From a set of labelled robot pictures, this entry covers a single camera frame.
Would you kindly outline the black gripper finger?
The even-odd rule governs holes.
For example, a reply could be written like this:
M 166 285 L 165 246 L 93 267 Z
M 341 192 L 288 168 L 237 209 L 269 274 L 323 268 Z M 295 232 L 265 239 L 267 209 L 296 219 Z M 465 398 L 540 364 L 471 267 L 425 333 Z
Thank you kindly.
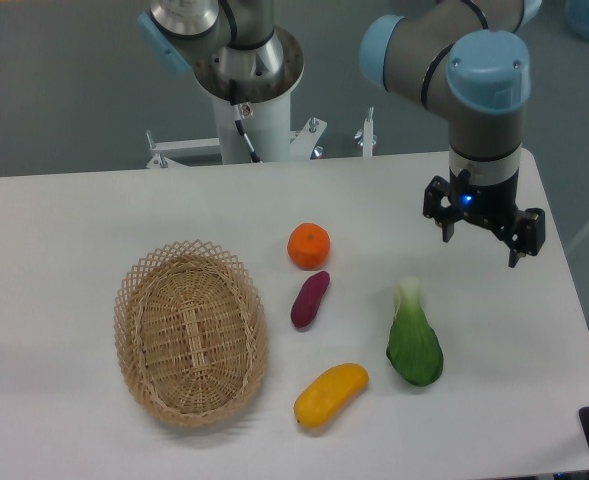
M 423 216 L 432 219 L 441 229 L 442 240 L 448 243 L 455 231 L 455 224 L 463 219 L 463 211 L 453 200 L 451 184 L 435 176 L 424 191 Z
M 537 256 L 545 243 L 545 211 L 540 208 L 514 208 L 499 218 L 493 233 L 508 247 L 508 266 L 515 268 L 521 258 Z

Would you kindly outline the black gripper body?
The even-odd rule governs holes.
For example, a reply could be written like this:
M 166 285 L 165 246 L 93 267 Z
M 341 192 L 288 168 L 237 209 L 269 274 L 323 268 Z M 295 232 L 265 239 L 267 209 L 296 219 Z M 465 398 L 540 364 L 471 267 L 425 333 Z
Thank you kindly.
M 450 229 L 466 221 L 491 231 L 514 231 L 518 208 L 516 193 L 519 169 L 500 183 L 476 185 L 469 169 L 450 168 L 447 208 Z

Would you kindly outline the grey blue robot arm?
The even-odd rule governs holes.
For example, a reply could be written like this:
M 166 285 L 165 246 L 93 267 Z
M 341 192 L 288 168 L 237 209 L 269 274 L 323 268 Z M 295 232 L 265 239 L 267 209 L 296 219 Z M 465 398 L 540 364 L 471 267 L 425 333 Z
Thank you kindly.
M 440 1 L 416 20 L 385 15 L 365 32 L 360 70 L 378 87 L 443 118 L 449 175 L 425 189 L 423 213 L 449 240 L 464 221 L 488 230 L 516 264 L 545 241 L 541 209 L 516 204 L 530 55 L 517 30 L 536 1 Z M 302 160 L 312 149 L 290 130 L 298 41 L 270 1 L 154 1 L 138 17 L 150 48 L 174 72 L 192 72 L 210 96 L 227 164 Z

